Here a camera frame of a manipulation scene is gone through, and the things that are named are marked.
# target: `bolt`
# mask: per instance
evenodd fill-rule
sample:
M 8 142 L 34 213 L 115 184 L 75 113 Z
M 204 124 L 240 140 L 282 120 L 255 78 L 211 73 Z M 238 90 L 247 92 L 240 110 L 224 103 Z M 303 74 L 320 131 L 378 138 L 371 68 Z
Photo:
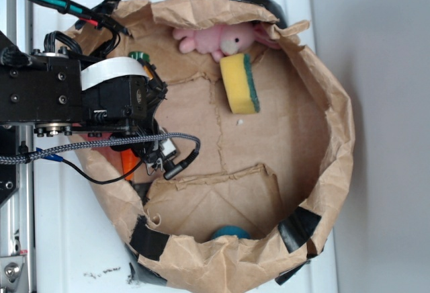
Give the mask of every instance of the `bolt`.
M 58 80 L 59 81 L 64 81 L 66 80 L 66 75 L 64 73 L 58 73 Z
M 60 53 L 66 56 L 69 53 L 68 50 L 67 50 L 67 47 L 66 46 L 61 46 L 60 47 Z
M 16 70 L 16 69 L 11 69 L 9 74 L 12 78 L 16 78 L 19 75 L 18 70 Z
M 71 126 L 66 126 L 64 128 L 64 135 L 65 136 L 70 136 L 71 134 L 72 134 L 72 128 L 71 128 Z
M 59 102 L 61 105 L 65 105 L 65 104 L 67 103 L 67 101 L 68 101 L 68 99 L 67 99 L 67 97 L 66 97 L 66 96 L 64 96 L 64 95 L 62 95 L 62 96 L 60 96 L 60 97 L 58 98 L 58 102 Z
M 19 102 L 19 95 L 18 95 L 18 94 L 16 94 L 16 93 L 14 93 L 13 95 L 11 95 L 11 101 L 12 101 L 13 103 L 17 103 L 17 102 Z
M 10 263 L 5 267 L 5 274 L 9 281 L 14 282 L 17 278 L 19 278 L 19 273 L 21 269 L 19 268 L 17 263 Z
M 11 182 L 11 181 L 6 182 L 5 188 L 8 190 L 12 189 L 13 188 L 13 182 Z

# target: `metal frame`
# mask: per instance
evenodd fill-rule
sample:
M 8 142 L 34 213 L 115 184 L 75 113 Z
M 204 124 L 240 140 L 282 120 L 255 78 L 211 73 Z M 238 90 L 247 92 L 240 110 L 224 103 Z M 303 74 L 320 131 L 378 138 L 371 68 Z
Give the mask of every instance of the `metal frame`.
M 20 50 L 32 49 L 32 6 L 26 0 L 0 0 L 0 30 Z M 30 126 L 19 126 L 16 145 L 33 147 Z M 0 209 L 0 293 L 35 292 L 33 165 L 17 170 L 18 190 Z

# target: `green bottle cap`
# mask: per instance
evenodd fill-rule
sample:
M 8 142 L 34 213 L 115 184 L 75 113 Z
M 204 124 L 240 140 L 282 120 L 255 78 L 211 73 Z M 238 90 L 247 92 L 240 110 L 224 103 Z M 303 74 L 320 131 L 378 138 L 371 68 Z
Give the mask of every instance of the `green bottle cap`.
M 128 54 L 128 56 L 130 58 L 133 58 L 133 59 L 136 59 L 136 60 L 143 59 L 143 60 L 145 60 L 147 62 L 150 62 L 150 60 L 149 60 L 149 54 L 144 53 L 142 51 L 132 51 L 132 52 L 130 52 Z

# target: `yellow sponge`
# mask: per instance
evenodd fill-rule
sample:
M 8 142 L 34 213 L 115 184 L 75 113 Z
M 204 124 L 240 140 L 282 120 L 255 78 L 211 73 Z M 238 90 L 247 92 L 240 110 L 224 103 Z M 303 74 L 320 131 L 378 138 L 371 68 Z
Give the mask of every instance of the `yellow sponge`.
M 234 114 L 254 114 L 260 111 L 248 54 L 225 56 L 220 60 L 222 80 L 228 103 Z

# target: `pink plush toy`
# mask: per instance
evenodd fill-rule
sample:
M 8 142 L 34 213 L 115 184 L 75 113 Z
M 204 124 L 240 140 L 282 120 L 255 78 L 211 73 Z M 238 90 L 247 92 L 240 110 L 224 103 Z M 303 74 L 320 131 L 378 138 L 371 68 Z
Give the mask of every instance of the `pink plush toy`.
M 231 26 L 221 24 L 204 30 L 177 29 L 173 30 L 173 37 L 181 40 L 179 50 L 188 53 L 197 50 L 199 53 L 210 53 L 216 62 L 220 62 L 223 56 L 231 56 L 244 51 L 254 41 L 279 49 L 278 43 L 269 39 L 266 31 L 257 24 L 250 22 L 233 24 Z

